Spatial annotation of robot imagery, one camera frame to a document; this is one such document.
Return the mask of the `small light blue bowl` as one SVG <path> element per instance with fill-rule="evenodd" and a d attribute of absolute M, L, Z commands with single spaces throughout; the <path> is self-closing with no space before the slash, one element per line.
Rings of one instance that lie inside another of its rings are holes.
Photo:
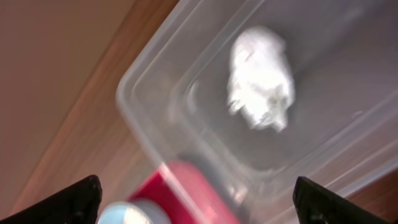
<path fill-rule="evenodd" d="M 101 213 L 98 224 L 171 224 L 166 212 L 148 199 L 114 202 Z"/>

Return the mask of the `white tissue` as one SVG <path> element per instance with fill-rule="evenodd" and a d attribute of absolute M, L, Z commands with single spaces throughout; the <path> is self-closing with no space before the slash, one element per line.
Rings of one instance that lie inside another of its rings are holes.
<path fill-rule="evenodd" d="M 229 113 L 241 113 L 250 129 L 285 129 L 295 87 L 284 39 L 263 26 L 240 33 L 229 54 L 226 89 Z"/>

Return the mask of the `red plastic tray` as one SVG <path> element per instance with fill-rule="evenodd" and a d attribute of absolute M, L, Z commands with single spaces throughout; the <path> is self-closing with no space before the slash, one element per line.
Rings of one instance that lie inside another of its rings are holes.
<path fill-rule="evenodd" d="M 202 172 L 189 162 L 161 164 L 127 201 L 139 199 L 155 202 L 172 223 L 240 223 Z"/>

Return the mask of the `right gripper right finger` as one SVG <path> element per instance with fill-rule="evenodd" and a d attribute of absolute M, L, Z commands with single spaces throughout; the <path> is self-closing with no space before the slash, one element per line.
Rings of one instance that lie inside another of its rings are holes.
<path fill-rule="evenodd" d="M 297 178 L 292 199 L 300 224 L 387 224 L 304 176 Z"/>

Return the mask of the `clear plastic bin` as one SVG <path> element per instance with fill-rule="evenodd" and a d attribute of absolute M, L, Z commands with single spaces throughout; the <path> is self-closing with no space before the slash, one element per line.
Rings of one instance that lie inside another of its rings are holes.
<path fill-rule="evenodd" d="M 200 223 L 292 223 L 397 169 L 397 2 L 180 1 L 116 101 Z"/>

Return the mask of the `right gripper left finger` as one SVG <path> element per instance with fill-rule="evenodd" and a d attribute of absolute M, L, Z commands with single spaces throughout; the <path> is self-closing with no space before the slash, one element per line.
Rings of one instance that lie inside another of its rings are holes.
<path fill-rule="evenodd" d="M 89 175 L 1 220 L 1 224 L 95 224 L 101 200 L 100 179 Z"/>

